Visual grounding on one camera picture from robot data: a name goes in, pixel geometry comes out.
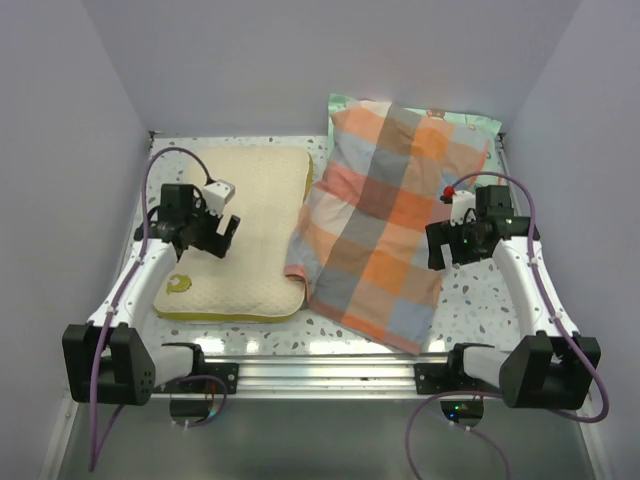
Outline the cream pillow yellow trim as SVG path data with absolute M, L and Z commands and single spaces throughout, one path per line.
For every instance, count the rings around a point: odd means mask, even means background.
M 221 222 L 240 224 L 226 256 L 186 250 L 154 300 L 183 321 L 282 322 L 302 306 L 304 288 L 284 274 L 289 240 L 308 193 L 313 162 L 298 146 L 214 146 L 198 153 L 213 178 L 235 187 Z

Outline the orange grey plaid pillowcase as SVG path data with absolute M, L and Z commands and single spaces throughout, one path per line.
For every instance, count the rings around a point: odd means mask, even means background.
M 300 210 L 284 272 L 315 313 L 418 354 L 442 276 L 426 226 L 449 218 L 445 187 L 471 189 L 493 165 L 498 122 L 344 98 L 329 111 L 332 148 Z

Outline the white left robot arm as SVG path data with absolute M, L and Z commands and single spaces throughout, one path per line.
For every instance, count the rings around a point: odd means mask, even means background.
M 146 346 L 141 330 L 159 290 L 184 253 L 224 258 L 240 224 L 231 216 L 218 230 L 235 188 L 211 181 L 165 184 L 160 202 L 135 230 L 129 259 L 116 284 L 83 324 L 62 336 L 72 398 L 78 403 L 141 406 L 154 388 L 174 381 L 185 392 L 201 390 L 208 379 L 202 349 L 193 343 Z

